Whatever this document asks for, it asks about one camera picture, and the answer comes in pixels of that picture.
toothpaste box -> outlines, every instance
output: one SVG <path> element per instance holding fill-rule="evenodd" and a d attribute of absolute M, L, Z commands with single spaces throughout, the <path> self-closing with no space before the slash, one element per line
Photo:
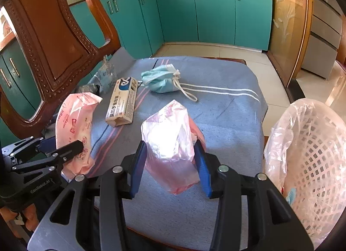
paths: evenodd
<path fill-rule="evenodd" d="M 132 77 L 117 80 L 106 114 L 107 124 L 115 127 L 132 123 L 137 86 L 138 81 Z"/>

pink plastic packaging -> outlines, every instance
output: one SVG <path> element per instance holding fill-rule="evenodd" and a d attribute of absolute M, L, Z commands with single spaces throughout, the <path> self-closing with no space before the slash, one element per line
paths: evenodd
<path fill-rule="evenodd" d="M 83 152 L 64 163 L 63 173 L 69 179 L 87 174 L 94 165 L 90 158 L 92 113 L 102 98 L 90 92 L 70 94 L 60 107 L 55 124 L 56 148 L 76 140 L 83 142 Z"/>
<path fill-rule="evenodd" d="M 193 142 L 205 139 L 176 100 L 150 116 L 141 126 L 147 144 L 146 170 L 169 193 L 175 195 L 199 182 L 194 165 Z"/>

wooden chair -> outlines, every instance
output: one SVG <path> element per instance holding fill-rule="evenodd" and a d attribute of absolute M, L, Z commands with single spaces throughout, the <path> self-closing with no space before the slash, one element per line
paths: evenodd
<path fill-rule="evenodd" d="M 67 0 L 7 0 L 10 26 L 37 84 L 41 104 L 29 120 L 11 106 L 2 88 L 1 117 L 19 138 L 41 136 L 55 110 L 104 55 L 120 48 L 115 27 L 100 0 L 86 0 L 103 32 L 105 44 L 94 46 L 70 12 Z"/>

white stripe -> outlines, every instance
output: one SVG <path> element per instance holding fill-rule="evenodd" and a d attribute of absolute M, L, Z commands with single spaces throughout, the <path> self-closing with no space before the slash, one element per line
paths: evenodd
<path fill-rule="evenodd" d="M 207 90 L 196 90 L 196 89 L 190 89 L 190 88 L 184 88 L 184 90 L 189 91 L 196 91 L 196 92 L 204 92 L 204 93 L 212 93 L 212 94 L 220 94 L 220 95 L 231 95 L 231 96 L 249 96 L 254 98 L 256 101 L 260 102 L 259 99 L 257 99 L 255 96 L 248 94 L 248 93 L 238 93 L 238 94 L 232 94 L 232 93 L 222 93 L 222 92 L 214 92 L 214 91 L 207 91 Z"/>
<path fill-rule="evenodd" d="M 193 84 L 187 84 L 187 83 L 181 83 L 180 85 L 186 85 L 186 86 L 198 87 L 198 88 L 228 90 L 228 91 L 249 91 L 249 92 L 254 93 L 256 96 L 258 96 L 258 94 L 254 90 L 251 90 L 251 89 L 230 89 L 230 88 L 222 88 L 222 87 L 200 86 L 200 85 L 193 85 Z"/>

trash can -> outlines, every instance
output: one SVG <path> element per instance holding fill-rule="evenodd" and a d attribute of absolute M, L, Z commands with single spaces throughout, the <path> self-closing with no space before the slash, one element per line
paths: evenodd
<path fill-rule="evenodd" d="M 346 125 L 343 120 L 319 101 L 300 99 L 287 108 L 272 128 L 264 157 L 264 172 L 278 190 L 284 197 L 289 192 L 291 197 L 293 194 L 290 205 L 315 249 L 324 240 L 321 247 L 326 246 L 329 234 L 334 237 L 334 244 L 336 232 L 344 238 L 346 213 L 341 215 L 346 207 Z"/>

